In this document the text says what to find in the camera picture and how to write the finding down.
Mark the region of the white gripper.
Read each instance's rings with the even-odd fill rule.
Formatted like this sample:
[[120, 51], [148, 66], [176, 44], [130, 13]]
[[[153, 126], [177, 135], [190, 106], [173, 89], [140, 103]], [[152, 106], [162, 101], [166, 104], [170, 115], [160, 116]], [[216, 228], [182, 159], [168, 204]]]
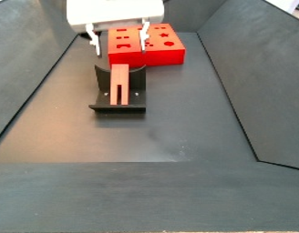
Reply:
[[162, 18], [162, 0], [66, 0], [67, 23], [77, 33], [86, 31], [97, 56], [101, 56], [101, 48], [94, 30], [142, 24], [138, 35], [141, 51], [145, 51], [149, 23], [158, 24]]

